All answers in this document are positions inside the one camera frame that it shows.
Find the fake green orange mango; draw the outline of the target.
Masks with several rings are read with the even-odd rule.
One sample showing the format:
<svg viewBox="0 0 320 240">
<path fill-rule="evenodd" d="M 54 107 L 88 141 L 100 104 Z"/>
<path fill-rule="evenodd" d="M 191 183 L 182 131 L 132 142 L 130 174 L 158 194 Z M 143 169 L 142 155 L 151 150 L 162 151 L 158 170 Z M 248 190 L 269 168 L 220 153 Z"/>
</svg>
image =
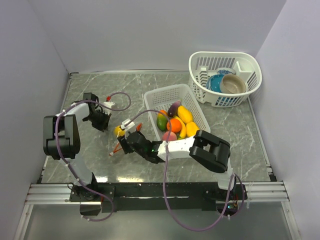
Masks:
<svg viewBox="0 0 320 240">
<path fill-rule="evenodd" d="M 167 123 L 168 123 L 168 114 L 165 110 L 160 110 L 156 118 L 156 125 L 158 129 L 162 132 L 167 130 Z"/>
</svg>

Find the beige bowl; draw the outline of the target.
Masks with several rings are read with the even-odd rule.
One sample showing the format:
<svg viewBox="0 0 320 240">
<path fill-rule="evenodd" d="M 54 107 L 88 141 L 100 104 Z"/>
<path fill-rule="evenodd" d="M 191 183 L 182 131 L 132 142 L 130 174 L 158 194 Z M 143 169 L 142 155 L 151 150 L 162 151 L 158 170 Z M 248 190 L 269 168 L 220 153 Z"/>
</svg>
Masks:
<svg viewBox="0 0 320 240">
<path fill-rule="evenodd" d="M 220 90 L 224 94 L 242 94 L 246 92 L 246 85 L 237 75 L 226 74 L 220 82 Z"/>
</svg>

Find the fake purple eggplant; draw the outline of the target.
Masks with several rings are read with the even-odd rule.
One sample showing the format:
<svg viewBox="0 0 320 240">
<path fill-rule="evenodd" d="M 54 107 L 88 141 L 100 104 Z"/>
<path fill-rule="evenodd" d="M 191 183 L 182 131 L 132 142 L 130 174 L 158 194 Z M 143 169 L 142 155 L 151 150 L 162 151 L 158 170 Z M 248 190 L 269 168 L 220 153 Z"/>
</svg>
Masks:
<svg viewBox="0 0 320 240">
<path fill-rule="evenodd" d="M 173 118 L 174 116 L 176 116 L 180 105 L 181 105 L 180 100 L 175 101 L 167 111 L 168 117 Z"/>
</svg>

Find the fake yellow bell pepper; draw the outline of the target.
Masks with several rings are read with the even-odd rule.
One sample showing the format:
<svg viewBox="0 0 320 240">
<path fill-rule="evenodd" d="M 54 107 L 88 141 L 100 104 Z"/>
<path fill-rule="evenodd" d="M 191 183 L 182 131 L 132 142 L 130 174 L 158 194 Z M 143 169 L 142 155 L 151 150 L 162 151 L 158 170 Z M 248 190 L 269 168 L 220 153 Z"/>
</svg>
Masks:
<svg viewBox="0 0 320 240">
<path fill-rule="evenodd" d="M 197 131 L 199 130 L 199 127 L 193 121 L 188 122 L 185 126 L 186 126 L 186 135 L 188 137 L 194 136 L 197 133 Z"/>
</svg>

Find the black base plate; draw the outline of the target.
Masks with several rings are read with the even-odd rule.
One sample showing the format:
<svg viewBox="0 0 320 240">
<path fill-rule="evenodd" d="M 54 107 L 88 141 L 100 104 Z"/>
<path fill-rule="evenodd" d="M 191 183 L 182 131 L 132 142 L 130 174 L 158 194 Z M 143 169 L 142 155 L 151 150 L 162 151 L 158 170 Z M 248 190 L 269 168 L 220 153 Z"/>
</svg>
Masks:
<svg viewBox="0 0 320 240">
<path fill-rule="evenodd" d="M 234 195 L 219 193 L 216 182 L 115 182 L 97 183 L 99 193 L 94 200 L 85 200 L 71 191 L 69 200 L 72 203 L 97 203 L 96 207 L 81 207 L 80 212 L 97 215 L 99 211 L 108 213 L 119 211 L 151 211 L 166 210 L 163 189 L 172 210 L 200 209 L 202 211 L 222 210 L 226 198 L 230 204 L 237 204 L 240 200 L 247 200 L 247 190 L 244 185 L 237 183 Z"/>
</svg>

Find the fake pink peach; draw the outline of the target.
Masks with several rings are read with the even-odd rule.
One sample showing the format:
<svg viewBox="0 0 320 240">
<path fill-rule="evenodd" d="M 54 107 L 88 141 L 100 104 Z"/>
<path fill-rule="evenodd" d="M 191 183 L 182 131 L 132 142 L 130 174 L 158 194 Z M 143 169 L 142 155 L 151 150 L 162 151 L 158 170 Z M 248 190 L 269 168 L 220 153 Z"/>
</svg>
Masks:
<svg viewBox="0 0 320 240">
<path fill-rule="evenodd" d="M 168 141 L 168 142 L 176 141 L 177 140 L 177 135 L 174 132 L 166 131 L 162 136 L 162 140 L 163 141 Z"/>
</svg>

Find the fake yellow banana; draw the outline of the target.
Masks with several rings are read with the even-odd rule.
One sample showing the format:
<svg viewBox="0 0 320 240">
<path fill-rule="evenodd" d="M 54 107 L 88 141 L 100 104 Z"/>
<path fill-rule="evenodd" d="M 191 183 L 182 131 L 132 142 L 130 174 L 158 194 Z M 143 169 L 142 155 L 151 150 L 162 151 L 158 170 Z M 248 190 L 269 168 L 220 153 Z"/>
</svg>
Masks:
<svg viewBox="0 0 320 240">
<path fill-rule="evenodd" d="M 178 120 L 181 123 L 181 130 L 178 134 L 177 139 L 178 140 L 185 139 L 187 137 L 187 128 L 185 123 L 178 116 L 175 116 L 174 119 Z"/>
</svg>

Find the fake yellow lemon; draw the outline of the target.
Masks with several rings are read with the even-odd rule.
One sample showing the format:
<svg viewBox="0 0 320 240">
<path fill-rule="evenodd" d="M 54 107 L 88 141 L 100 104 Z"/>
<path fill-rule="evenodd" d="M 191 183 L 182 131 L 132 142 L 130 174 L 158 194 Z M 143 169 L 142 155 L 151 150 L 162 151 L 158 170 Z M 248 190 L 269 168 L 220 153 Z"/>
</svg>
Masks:
<svg viewBox="0 0 320 240">
<path fill-rule="evenodd" d="M 114 128 L 114 131 L 113 131 L 114 135 L 116 138 L 118 137 L 122 137 L 125 135 L 125 131 L 123 129 L 121 129 L 121 126 L 118 125 Z"/>
</svg>

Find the white rectangular perforated basket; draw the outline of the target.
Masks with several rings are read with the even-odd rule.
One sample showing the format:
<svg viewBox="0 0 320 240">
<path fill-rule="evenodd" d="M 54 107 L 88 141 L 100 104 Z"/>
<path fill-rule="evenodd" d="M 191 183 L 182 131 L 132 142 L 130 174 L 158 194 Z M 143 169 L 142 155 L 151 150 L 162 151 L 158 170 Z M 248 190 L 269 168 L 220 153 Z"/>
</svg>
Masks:
<svg viewBox="0 0 320 240">
<path fill-rule="evenodd" d="M 184 124 L 193 122 L 190 127 L 210 132 L 210 126 L 191 88 L 186 84 L 175 84 L 150 90 L 144 94 L 146 108 L 157 140 L 167 131 L 167 121 L 158 112 L 167 113 L 169 118 L 179 117 Z"/>
</svg>

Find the white round dish rack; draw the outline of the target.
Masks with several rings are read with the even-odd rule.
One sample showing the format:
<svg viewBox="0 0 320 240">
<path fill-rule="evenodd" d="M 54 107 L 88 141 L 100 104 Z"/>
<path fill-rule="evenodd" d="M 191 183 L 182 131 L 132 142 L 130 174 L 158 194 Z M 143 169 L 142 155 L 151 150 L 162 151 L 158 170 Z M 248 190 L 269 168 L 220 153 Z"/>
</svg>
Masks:
<svg viewBox="0 0 320 240">
<path fill-rule="evenodd" d="M 244 52 L 198 51 L 189 57 L 188 69 L 196 99 L 217 108 L 241 104 L 262 84 L 258 62 Z"/>
</svg>

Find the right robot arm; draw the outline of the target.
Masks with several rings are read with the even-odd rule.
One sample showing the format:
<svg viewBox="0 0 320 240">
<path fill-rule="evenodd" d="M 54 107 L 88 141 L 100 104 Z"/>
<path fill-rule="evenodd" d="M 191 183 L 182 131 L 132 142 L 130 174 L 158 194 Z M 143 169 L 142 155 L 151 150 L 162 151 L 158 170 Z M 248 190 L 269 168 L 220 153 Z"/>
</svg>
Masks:
<svg viewBox="0 0 320 240">
<path fill-rule="evenodd" d="M 231 167 L 230 144 L 204 130 L 181 140 L 150 141 L 140 131 L 129 132 L 117 138 L 125 154 L 137 153 L 153 164 L 169 160 L 192 158 L 207 170 L 216 174 L 219 195 L 232 198 L 236 192 L 236 180 Z"/>
</svg>

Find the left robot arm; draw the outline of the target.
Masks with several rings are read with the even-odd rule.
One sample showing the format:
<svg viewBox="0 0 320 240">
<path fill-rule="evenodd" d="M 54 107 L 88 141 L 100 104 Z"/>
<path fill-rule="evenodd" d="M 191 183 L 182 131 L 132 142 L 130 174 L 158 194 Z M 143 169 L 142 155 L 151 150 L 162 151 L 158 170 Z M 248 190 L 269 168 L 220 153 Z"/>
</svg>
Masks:
<svg viewBox="0 0 320 240">
<path fill-rule="evenodd" d="M 47 156 L 64 164 L 67 170 L 72 169 L 75 172 L 72 175 L 71 190 L 76 196 L 94 201 L 99 197 L 100 189 L 94 174 L 79 155 L 81 140 L 78 123 L 89 121 L 94 129 L 104 132 L 108 129 L 111 112 L 103 110 L 98 96 L 91 92 L 84 93 L 82 99 L 90 102 L 80 103 L 59 120 L 58 115 L 44 117 L 43 151 Z"/>
</svg>

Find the blue white patterned plate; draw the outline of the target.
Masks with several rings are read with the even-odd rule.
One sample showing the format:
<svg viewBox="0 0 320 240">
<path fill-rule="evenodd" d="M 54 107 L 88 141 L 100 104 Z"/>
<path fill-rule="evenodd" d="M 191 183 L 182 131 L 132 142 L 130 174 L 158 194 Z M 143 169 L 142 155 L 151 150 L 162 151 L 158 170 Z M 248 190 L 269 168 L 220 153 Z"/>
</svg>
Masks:
<svg viewBox="0 0 320 240">
<path fill-rule="evenodd" d="M 236 75 L 236 70 L 233 68 L 229 68 L 229 67 L 220 67 L 216 70 L 216 72 L 219 75 L 228 75 L 228 74 L 233 74 Z"/>
</svg>

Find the aluminium rail frame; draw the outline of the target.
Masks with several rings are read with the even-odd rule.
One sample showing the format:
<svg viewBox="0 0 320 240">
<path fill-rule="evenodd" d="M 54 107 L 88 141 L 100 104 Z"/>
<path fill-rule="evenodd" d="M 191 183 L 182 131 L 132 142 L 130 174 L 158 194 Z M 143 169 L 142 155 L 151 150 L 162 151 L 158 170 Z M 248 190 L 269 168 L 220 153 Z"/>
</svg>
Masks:
<svg viewBox="0 0 320 240">
<path fill-rule="evenodd" d="M 72 175 L 49 159 L 28 190 L 14 238 L 30 223 L 40 240 L 222 239 L 300 240 L 287 188 L 264 158 L 230 159 L 239 177 L 239 210 L 220 218 L 217 175 L 191 158 L 150 163 L 137 155 L 88 160 L 100 193 L 89 201 L 72 193 Z"/>
</svg>

